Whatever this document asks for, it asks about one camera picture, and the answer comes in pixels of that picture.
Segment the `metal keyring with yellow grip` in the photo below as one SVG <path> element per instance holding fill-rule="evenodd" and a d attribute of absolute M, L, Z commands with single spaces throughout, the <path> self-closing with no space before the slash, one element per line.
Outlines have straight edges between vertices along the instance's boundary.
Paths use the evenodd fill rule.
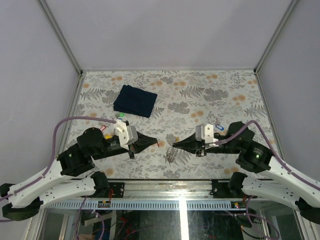
<path fill-rule="evenodd" d="M 170 164 L 173 163 L 178 151 L 177 148 L 170 146 L 166 151 L 165 160 Z"/>

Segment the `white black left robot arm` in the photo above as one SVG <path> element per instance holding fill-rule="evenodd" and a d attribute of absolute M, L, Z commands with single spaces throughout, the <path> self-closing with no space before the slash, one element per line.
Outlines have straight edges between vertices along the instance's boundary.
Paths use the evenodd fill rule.
<path fill-rule="evenodd" d="M 110 138 L 99 128 L 86 129 L 75 144 L 53 157 L 45 169 L 21 183 L 2 184 L 0 196 L 8 203 L 2 207 L 1 221 L 24 221 L 54 203 L 73 198 L 111 197 L 108 178 L 104 172 L 94 171 L 94 162 L 122 154 L 134 159 L 136 154 L 158 143 L 128 122 L 118 120 L 114 127 Z"/>

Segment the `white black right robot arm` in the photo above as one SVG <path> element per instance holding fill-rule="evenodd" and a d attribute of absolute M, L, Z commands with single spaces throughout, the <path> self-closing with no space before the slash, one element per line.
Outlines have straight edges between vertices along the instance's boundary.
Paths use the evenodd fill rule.
<path fill-rule="evenodd" d="M 269 141 L 263 145 L 253 140 L 255 133 L 248 128 L 257 124 L 250 120 L 229 125 L 225 135 L 214 131 L 212 124 L 202 124 L 195 128 L 190 137 L 173 143 L 173 148 L 181 149 L 197 157 L 207 154 L 234 154 L 243 170 L 260 174 L 273 180 L 264 182 L 242 172 L 234 172 L 227 184 L 228 194 L 241 198 L 256 196 L 285 205 L 313 222 L 320 222 L 320 183 L 285 163 L 275 152 Z"/>

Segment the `key with blue tag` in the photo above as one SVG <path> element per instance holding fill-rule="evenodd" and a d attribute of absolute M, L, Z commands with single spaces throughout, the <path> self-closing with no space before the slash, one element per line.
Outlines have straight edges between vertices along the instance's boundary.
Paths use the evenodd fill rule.
<path fill-rule="evenodd" d="M 220 130 L 220 131 L 223 131 L 224 130 L 224 127 L 221 126 L 220 124 L 216 124 L 215 127 Z"/>

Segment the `key with green tag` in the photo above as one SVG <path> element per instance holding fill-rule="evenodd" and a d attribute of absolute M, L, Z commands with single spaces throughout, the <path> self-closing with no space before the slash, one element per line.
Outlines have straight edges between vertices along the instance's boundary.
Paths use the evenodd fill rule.
<path fill-rule="evenodd" d="M 116 116 L 117 118 L 122 118 L 122 117 L 125 116 L 125 114 L 124 114 L 124 113 L 117 113 L 115 116 Z"/>

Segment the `floral patterned table mat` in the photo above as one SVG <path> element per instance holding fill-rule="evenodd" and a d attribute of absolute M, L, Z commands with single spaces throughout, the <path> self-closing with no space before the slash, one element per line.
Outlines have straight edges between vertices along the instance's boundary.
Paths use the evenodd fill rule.
<path fill-rule="evenodd" d="M 70 147 L 84 130 L 105 125 L 103 134 L 112 136 L 113 126 L 95 118 L 122 119 L 160 144 L 148 147 L 130 159 L 121 154 L 95 161 L 95 168 L 114 179 L 228 179 L 240 171 L 235 154 L 208 154 L 196 157 L 178 150 L 175 161 L 165 159 L 167 149 L 184 140 L 201 124 L 212 124 L 221 135 L 229 125 L 255 120 L 254 140 L 269 141 L 276 148 L 267 109 L 258 81 L 251 70 L 171 70 L 171 71 L 86 71 L 76 92 L 76 120 L 71 122 L 65 146 Z M 150 117 L 124 113 L 116 117 L 113 103 L 123 85 L 157 94 Z M 215 125 L 224 127 L 220 131 Z"/>

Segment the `dark navy folded cloth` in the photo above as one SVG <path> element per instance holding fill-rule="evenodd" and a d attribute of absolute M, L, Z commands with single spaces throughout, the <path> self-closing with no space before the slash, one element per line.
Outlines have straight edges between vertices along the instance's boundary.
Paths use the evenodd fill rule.
<path fill-rule="evenodd" d="M 149 118 L 158 95 L 130 85 L 123 85 L 113 103 L 113 110 Z"/>

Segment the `aluminium front rail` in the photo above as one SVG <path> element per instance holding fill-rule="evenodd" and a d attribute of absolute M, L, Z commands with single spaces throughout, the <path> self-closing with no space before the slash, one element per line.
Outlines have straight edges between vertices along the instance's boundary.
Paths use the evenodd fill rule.
<path fill-rule="evenodd" d="M 61 202 L 64 200 L 89 198 L 167 198 L 182 196 L 216 196 L 217 198 L 231 198 L 227 181 L 108 181 L 94 180 L 90 177 L 81 180 L 70 180 L 55 186 L 50 186 L 39 194 L 44 204 Z"/>

